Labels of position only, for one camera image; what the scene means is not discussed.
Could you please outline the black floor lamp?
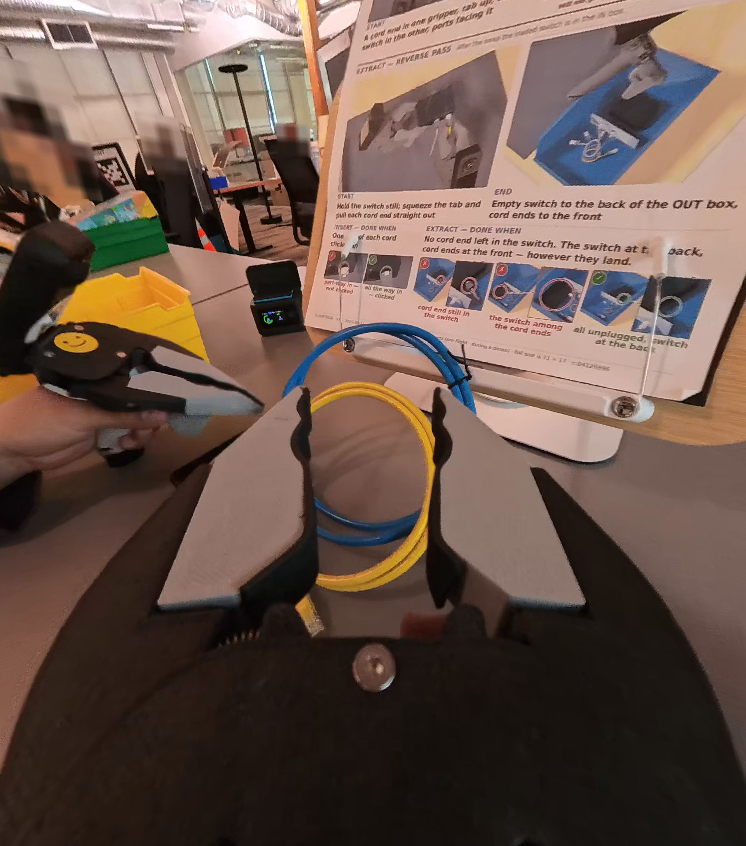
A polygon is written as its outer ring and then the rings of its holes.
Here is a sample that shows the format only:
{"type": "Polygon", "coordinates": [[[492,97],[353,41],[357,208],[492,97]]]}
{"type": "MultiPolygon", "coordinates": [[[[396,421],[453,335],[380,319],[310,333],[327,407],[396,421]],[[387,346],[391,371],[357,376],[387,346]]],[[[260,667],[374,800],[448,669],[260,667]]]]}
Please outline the black floor lamp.
{"type": "Polygon", "coordinates": [[[260,223],[263,225],[279,225],[283,222],[283,217],[277,215],[273,211],[273,207],[270,200],[270,195],[268,191],[268,187],[266,185],[266,180],[264,174],[262,172],[261,161],[258,156],[258,151],[255,148],[255,140],[251,130],[251,122],[249,120],[249,113],[247,111],[247,107],[244,101],[243,91],[240,85],[240,74],[245,72],[248,69],[248,66],[245,63],[235,62],[235,63],[227,63],[224,65],[220,65],[218,67],[218,71],[221,74],[230,75],[233,78],[236,94],[240,103],[240,110],[244,120],[244,127],[247,133],[247,137],[250,143],[251,153],[255,164],[255,170],[259,177],[259,182],[261,183],[261,191],[264,200],[264,205],[266,208],[266,214],[260,219],[260,223]]]}

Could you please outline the small black display device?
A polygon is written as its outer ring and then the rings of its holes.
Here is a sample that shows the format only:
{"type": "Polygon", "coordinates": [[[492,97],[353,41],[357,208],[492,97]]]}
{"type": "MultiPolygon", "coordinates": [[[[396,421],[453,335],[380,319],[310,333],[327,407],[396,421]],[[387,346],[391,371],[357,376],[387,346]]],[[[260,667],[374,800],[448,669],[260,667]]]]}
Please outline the small black display device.
{"type": "Polygon", "coordinates": [[[252,264],[245,275],[252,293],[251,314],[262,337],[305,331],[303,287],[294,261],[252,264]]]}

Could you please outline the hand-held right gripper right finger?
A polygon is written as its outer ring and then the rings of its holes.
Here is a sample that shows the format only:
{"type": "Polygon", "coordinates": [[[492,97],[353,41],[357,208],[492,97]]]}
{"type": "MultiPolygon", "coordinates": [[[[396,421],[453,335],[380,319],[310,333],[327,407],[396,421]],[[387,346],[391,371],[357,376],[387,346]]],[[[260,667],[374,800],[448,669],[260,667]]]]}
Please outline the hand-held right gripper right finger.
{"type": "Polygon", "coordinates": [[[425,576],[436,609],[467,605],[486,629],[516,611],[580,612],[585,597],[528,460],[447,389],[432,399],[425,576]]]}

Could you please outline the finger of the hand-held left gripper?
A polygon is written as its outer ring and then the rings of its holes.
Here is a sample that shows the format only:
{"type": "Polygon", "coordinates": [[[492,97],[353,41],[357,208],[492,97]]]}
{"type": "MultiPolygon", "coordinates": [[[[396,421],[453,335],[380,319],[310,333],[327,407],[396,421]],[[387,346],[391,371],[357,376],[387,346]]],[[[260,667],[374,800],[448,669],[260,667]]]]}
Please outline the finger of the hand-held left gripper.
{"type": "Polygon", "coordinates": [[[264,403],[236,382],[202,373],[173,370],[133,372],[127,388],[138,392],[140,399],[151,400],[151,408],[162,410],[165,400],[170,428],[178,435],[192,438],[199,435],[215,416],[258,416],[264,403]]]}
{"type": "Polygon", "coordinates": [[[227,374],[179,347],[156,343],[138,356],[138,372],[156,372],[174,380],[201,387],[214,387],[226,392],[248,393],[248,390],[227,374]]]}

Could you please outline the black office chair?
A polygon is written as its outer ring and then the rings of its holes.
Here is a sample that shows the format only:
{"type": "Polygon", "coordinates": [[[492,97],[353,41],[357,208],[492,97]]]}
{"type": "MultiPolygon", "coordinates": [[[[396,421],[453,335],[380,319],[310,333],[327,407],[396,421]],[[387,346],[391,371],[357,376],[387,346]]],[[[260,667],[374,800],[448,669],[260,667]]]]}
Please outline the black office chair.
{"type": "Polygon", "coordinates": [[[311,156],[311,144],[275,137],[267,139],[265,146],[288,196],[294,240],[301,246],[309,246],[319,191],[319,173],[311,156]]]}

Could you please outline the person's left hand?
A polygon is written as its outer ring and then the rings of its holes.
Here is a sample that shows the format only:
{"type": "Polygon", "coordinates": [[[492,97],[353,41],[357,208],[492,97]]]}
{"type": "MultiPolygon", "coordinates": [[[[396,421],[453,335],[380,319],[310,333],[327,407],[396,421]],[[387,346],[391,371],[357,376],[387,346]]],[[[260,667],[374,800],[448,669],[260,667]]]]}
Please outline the person's left hand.
{"type": "Polygon", "coordinates": [[[118,443],[132,450],[166,426],[161,411],[114,413],[37,387],[0,405],[0,491],[26,475],[92,454],[100,430],[125,430],[118,443]]]}

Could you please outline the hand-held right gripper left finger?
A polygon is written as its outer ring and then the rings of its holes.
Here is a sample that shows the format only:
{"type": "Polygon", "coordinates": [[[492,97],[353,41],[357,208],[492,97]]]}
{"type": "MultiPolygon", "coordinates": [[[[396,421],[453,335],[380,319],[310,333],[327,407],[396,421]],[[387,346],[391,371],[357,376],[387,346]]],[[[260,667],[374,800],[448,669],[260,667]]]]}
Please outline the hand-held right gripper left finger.
{"type": "Polygon", "coordinates": [[[319,573],[310,391],[293,388],[211,464],[161,611],[297,605],[319,573]]]}

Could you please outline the yellow plastic bin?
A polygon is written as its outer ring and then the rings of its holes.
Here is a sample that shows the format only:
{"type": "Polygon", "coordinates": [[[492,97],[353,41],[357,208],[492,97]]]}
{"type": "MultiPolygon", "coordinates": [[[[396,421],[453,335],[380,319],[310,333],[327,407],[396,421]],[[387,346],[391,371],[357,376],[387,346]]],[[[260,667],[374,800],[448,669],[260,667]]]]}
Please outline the yellow plastic bin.
{"type": "MultiPolygon", "coordinates": [[[[83,283],[62,321],[84,320],[153,334],[208,360],[188,291],[146,267],[131,277],[112,273],[83,283]]],[[[32,375],[0,376],[0,404],[36,385],[32,375]]]]}

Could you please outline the green plastic bin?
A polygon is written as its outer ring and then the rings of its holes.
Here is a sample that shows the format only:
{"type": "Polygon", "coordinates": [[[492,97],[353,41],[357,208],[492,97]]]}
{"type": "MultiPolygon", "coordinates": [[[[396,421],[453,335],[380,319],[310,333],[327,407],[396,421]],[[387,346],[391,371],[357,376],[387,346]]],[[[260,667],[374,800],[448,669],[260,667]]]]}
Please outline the green plastic bin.
{"type": "Polygon", "coordinates": [[[159,256],[169,244],[159,217],[114,222],[84,231],[94,244],[91,270],[108,270],[130,262],[159,256]]]}

